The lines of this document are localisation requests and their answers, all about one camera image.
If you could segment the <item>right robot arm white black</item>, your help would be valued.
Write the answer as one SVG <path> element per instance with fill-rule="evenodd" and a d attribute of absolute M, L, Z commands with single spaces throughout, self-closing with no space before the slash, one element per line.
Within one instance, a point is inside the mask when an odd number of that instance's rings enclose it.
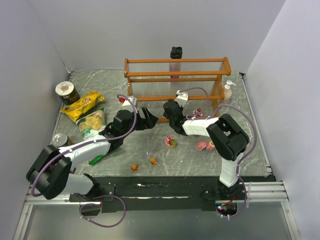
<path fill-rule="evenodd" d="M 251 152 L 245 152 L 250 143 L 246 132 L 231 115 L 220 117 L 187 118 L 183 108 L 170 99 L 163 105 L 163 116 L 169 120 L 169 126 L 179 135 L 209 137 L 213 147 L 221 157 L 221 172 L 217 184 L 217 195 L 228 198 L 236 193 L 241 182 L 240 164 Z"/>

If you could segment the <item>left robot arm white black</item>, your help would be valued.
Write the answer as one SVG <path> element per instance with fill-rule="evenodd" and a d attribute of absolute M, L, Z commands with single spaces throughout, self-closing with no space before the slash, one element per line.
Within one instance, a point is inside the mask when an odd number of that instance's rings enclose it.
<path fill-rule="evenodd" d="M 80 194 L 94 198 L 100 184 L 89 174 L 71 174 L 76 166 L 97 156 L 106 155 L 119 148 L 131 132 L 152 129 L 158 118 L 146 107 L 144 117 L 137 110 L 120 110 L 113 121 L 92 139 L 57 148 L 46 146 L 29 171 L 26 179 L 31 183 L 31 195 L 51 200 L 60 194 Z"/>

